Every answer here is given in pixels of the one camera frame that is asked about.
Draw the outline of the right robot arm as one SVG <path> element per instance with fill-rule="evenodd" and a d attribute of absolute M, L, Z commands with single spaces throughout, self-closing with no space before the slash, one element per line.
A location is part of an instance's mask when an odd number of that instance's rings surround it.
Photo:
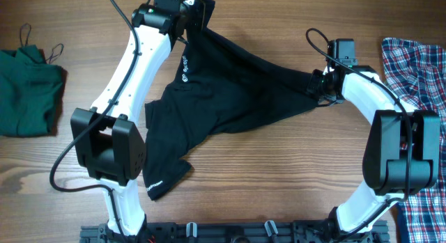
<path fill-rule="evenodd" d="M 307 88 L 333 102 L 351 102 L 371 125 L 363 181 L 326 222 L 332 240 L 369 232 L 391 207 L 435 184 L 440 165 L 438 114 L 404 102 L 367 67 L 314 70 Z"/>

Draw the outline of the black polo shirt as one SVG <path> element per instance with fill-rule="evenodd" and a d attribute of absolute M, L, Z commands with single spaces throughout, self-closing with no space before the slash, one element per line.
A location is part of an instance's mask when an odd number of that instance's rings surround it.
<path fill-rule="evenodd" d="M 145 105 L 146 193 L 156 201 L 192 165 L 183 156 L 208 136 L 239 133 L 315 109 L 311 74 L 255 56 L 208 28 L 215 1 L 196 0 L 174 80 Z"/>

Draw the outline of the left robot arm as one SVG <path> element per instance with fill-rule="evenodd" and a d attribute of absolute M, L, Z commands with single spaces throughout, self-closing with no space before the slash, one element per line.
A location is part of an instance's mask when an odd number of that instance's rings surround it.
<path fill-rule="evenodd" d="M 80 166 L 103 190 L 108 220 L 83 226 L 80 242 L 142 242 L 148 234 L 137 177 L 146 146 L 137 123 L 144 98 L 175 41 L 189 23 L 193 0 L 143 4 L 134 11 L 122 59 L 90 109 L 77 108 L 70 125 Z"/>

